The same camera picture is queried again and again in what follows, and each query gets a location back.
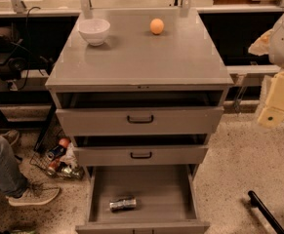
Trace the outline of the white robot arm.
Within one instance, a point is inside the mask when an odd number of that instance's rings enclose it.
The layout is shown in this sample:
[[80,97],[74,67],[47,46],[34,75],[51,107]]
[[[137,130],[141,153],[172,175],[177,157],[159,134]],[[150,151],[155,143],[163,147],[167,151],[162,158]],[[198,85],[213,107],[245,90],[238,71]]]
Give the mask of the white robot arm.
[[271,129],[284,120],[284,14],[249,47],[248,52],[256,56],[268,55],[269,61],[280,67],[273,77],[264,77],[257,110],[257,124]]

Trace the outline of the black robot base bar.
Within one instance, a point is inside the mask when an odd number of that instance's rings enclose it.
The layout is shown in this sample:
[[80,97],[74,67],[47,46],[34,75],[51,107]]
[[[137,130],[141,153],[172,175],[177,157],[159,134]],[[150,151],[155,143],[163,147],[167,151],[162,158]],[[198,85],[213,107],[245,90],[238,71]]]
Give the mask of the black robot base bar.
[[273,230],[277,234],[284,234],[284,228],[280,225],[280,223],[276,220],[276,218],[268,210],[268,208],[265,206],[265,204],[262,202],[259,196],[253,190],[250,190],[248,192],[248,196],[250,198],[251,205],[254,208],[259,209],[259,211],[262,213],[262,215],[267,220],[267,222],[270,224],[270,226],[273,228]]

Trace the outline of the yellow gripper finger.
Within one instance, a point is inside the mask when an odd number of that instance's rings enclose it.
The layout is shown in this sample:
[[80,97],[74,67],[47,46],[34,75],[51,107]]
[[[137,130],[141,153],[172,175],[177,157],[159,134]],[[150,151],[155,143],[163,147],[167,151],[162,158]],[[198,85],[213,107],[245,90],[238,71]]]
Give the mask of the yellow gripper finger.
[[284,71],[273,77],[265,76],[262,82],[257,123],[267,129],[278,126],[284,120]]
[[248,52],[255,56],[263,56],[269,53],[269,40],[273,30],[270,29],[262,34],[248,49]]

